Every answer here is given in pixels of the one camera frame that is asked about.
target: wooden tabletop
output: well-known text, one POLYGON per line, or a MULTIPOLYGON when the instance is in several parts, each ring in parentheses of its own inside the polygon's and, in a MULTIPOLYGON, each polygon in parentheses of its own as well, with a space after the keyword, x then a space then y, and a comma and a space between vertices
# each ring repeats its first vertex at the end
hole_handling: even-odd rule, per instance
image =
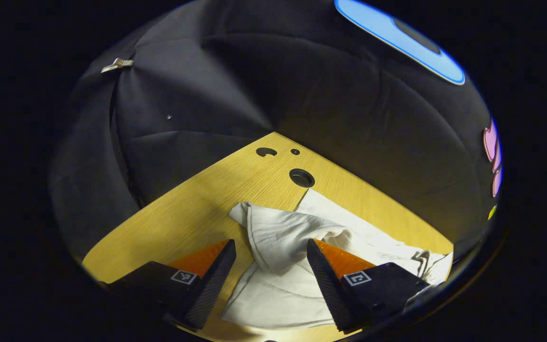
POLYGON ((263 331, 222 321, 221 310, 237 280, 254 262, 246 229, 228 216, 237 203, 293 211, 306 188, 289 177, 304 169, 315 178, 313 190, 406 245, 451 253, 453 244, 436 229, 380 192, 304 146, 272 133, 237 150, 137 212, 100 240, 84 267, 111 283, 146 262, 168 264, 226 238, 236 242, 236 261, 204 329, 196 335, 215 341, 333 341, 346 335, 334 325, 294 331, 263 331), (276 156, 256 154, 268 147, 276 156), (291 153, 297 149, 300 154, 291 153))

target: cloth fold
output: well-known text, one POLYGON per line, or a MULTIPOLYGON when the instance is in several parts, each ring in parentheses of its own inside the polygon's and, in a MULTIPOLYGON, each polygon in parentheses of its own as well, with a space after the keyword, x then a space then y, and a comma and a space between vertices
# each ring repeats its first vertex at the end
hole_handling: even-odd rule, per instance
POLYGON ((310 238, 375 265, 394 262, 436 285, 453 258, 406 246, 312 189, 295 212, 243 202, 229 215, 247 229, 255 257, 222 314, 223 320, 241 325, 304 329, 334 324, 306 258, 310 238))

